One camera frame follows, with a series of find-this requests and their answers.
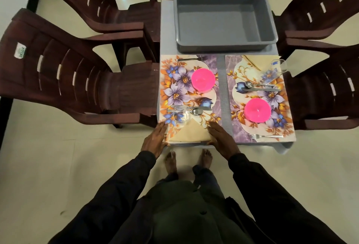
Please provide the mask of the person's right hand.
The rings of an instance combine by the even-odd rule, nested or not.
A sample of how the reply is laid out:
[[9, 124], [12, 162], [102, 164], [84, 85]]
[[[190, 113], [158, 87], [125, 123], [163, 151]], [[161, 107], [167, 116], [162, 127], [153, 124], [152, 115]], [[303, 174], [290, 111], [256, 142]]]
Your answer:
[[233, 137], [218, 123], [213, 121], [209, 122], [208, 132], [211, 135], [211, 139], [217, 140], [217, 147], [215, 147], [215, 149], [226, 160], [229, 160], [232, 156], [241, 153]]

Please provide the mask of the person's left hand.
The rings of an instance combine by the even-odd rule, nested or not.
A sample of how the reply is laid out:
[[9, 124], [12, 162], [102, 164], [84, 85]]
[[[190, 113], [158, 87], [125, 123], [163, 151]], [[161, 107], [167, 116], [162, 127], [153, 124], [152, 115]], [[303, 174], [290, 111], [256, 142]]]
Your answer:
[[158, 159], [164, 149], [162, 142], [164, 142], [167, 128], [168, 124], [164, 121], [159, 122], [154, 130], [144, 139], [141, 151], [148, 151]]

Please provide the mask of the floral placemat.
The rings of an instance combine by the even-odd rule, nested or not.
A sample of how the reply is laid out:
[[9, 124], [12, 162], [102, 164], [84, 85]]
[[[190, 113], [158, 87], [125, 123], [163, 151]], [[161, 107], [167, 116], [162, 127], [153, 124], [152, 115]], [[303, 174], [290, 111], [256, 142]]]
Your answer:
[[[295, 130], [290, 112], [287, 92], [283, 75], [271, 82], [275, 87], [256, 88], [278, 88], [280, 92], [245, 92], [245, 82], [260, 83], [260, 71], [247, 64], [242, 55], [226, 55], [225, 66], [229, 103], [231, 111], [231, 124], [233, 137], [238, 144], [243, 143], [285, 143], [295, 142]], [[245, 104], [253, 99], [261, 98], [271, 106], [271, 118], [264, 123], [253, 123], [245, 119], [243, 110]], [[284, 138], [261, 138], [250, 139], [249, 134], [259, 135], [283, 135]]]
[[[176, 62], [176, 59], [193, 58], [208, 56], [206, 61], [184, 61]], [[195, 90], [191, 83], [191, 76], [196, 69], [205, 68], [213, 72], [216, 77], [214, 87], [204, 93]], [[207, 142], [170, 142], [182, 126], [175, 125], [173, 111], [167, 108], [175, 105], [186, 106], [207, 106], [212, 111], [204, 111], [200, 116], [190, 113], [190, 119], [195, 119], [203, 128], [208, 130], [208, 123], [213, 121], [221, 124], [222, 109], [219, 92], [218, 67], [216, 55], [161, 55], [160, 57], [160, 76], [159, 76], [159, 103], [158, 120], [168, 124], [165, 141], [170, 144], [200, 144]]]

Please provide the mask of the gray plastic tub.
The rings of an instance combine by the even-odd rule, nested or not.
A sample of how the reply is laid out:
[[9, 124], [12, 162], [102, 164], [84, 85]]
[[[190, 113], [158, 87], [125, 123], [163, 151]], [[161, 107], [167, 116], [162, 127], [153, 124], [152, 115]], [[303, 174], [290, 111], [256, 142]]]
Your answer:
[[184, 54], [261, 51], [278, 41], [268, 0], [173, 0]]

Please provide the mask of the person's right foot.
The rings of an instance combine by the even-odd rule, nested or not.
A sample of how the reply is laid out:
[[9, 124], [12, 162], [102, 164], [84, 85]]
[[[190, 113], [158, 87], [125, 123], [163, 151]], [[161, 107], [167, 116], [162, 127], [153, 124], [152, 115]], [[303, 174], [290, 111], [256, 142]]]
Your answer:
[[203, 148], [199, 160], [197, 162], [197, 165], [205, 169], [210, 169], [212, 161], [213, 161], [212, 153], [208, 149]]

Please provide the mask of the person's right forearm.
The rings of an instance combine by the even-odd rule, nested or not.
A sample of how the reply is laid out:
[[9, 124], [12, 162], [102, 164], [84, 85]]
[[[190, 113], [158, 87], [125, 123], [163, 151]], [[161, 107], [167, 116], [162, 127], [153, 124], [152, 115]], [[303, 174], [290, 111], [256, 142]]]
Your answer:
[[238, 153], [229, 158], [228, 165], [255, 223], [275, 244], [346, 244], [261, 164]]

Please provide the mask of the steel fork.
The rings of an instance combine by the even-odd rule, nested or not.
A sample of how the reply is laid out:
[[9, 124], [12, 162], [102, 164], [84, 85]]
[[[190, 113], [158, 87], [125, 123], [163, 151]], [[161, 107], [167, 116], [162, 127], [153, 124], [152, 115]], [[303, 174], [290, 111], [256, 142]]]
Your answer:
[[259, 134], [249, 134], [248, 137], [254, 140], [258, 140], [261, 138], [275, 138], [275, 139], [284, 138], [283, 135], [259, 135]]
[[176, 59], [176, 62], [184, 62], [184, 61], [206, 61], [208, 60], [208, 56], [200, 56], [200, 57], [193, 57], [193, 58], [185, 58], [185, 59]]

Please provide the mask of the pink plastic bowl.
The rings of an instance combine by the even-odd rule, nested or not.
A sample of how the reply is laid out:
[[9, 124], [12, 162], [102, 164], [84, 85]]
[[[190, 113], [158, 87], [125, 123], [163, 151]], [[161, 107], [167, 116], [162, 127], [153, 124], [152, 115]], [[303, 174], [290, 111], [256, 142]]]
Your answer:
[[200, 68], [193, 72], [191, 83], [196, 91], [204, 93], [210, 91], [214, 87], [216, 77], [211, 70]]
[[261, 98], [253, 98], [245, 104], [243, 113], [248, 121], [264, 123], [271, 118], [272, 109], [267, 101]]

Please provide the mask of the person's left foot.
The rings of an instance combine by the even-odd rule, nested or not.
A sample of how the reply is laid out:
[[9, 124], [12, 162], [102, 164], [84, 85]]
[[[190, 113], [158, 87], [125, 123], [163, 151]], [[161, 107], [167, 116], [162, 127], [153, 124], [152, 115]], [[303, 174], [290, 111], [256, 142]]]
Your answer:
[[164, 159], [165, 169], [168, 175], [177, 173], [177, 161], [175, 151], [170, 151], [167, 153]]

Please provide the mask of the person's left forearm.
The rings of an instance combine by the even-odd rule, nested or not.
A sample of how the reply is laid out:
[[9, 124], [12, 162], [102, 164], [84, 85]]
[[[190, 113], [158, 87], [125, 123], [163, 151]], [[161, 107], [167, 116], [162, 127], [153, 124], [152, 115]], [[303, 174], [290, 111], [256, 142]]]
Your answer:
[[152, 152], [141, 151], [119, 168], [48, 244], [109, 244], [129, 217], [156, 160]]

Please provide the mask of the person's foot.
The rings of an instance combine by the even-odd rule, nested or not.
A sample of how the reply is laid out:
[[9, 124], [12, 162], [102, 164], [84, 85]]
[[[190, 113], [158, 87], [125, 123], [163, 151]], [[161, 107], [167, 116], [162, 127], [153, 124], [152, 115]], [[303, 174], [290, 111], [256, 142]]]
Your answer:
[[213, 161], [212, 153], [208, 149], [203, 148], [199, 160], [197, 162], [197, 165], [205, 169], [210, 169], [212, 161]]
[[175, 151], [170, 151], [167, 153], [164, 159], [165, 169], [168, 175], [177, 173], [177, 161]]

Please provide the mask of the clear drinking glass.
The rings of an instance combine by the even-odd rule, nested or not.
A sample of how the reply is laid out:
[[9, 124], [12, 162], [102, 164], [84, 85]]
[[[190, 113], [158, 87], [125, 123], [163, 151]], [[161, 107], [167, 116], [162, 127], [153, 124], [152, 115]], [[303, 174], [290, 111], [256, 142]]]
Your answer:
[[283, 59], [272, 60], [260, 71], [260, 83], [269, 84], [287, 72], [287, 64]]
[[186, 105], [175, 105], [173, 117], [175, 125], [184, 126], [190, 120], [190, 108]]

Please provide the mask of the brown plastic chair white label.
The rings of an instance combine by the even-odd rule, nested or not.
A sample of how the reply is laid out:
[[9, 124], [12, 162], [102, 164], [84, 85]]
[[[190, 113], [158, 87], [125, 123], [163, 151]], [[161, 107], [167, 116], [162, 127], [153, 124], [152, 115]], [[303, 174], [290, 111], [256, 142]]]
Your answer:
[[[146, 62], [113, 72], [94, 47], [139, 47]], [[0, 97], [55, 107], [87, 125], [157, 125], [159, 64], [146, 30], [72, 36], [20, 9], [0, 40]]]

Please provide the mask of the person's dark clothed torso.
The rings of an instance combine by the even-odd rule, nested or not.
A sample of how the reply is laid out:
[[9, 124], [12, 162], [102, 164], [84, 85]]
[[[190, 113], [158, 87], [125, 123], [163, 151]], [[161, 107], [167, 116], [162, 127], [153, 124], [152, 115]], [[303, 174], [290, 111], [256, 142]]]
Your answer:
[[213, 173], [193, 167], [194, 182], [169, 174], [141, 198], [109, 244], [275, 244], [225, 198]]

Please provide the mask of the beige folded napkin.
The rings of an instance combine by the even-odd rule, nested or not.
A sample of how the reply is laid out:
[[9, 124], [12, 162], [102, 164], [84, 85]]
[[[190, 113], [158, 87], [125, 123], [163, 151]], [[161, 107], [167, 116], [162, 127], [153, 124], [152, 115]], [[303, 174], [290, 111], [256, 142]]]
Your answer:
[[247, 61], [247, 64], [254, 67], [258, 71], [266, 71], [271, 68], [273, 60], [280, 59], [278, 55], [242, 55], [242, 58]]
[[186, 124], [169, 138], [170, 142], [208, 142], [211, 140], [211, 135], [206, 128], [203, 128], [195, 119], [186, 121]]

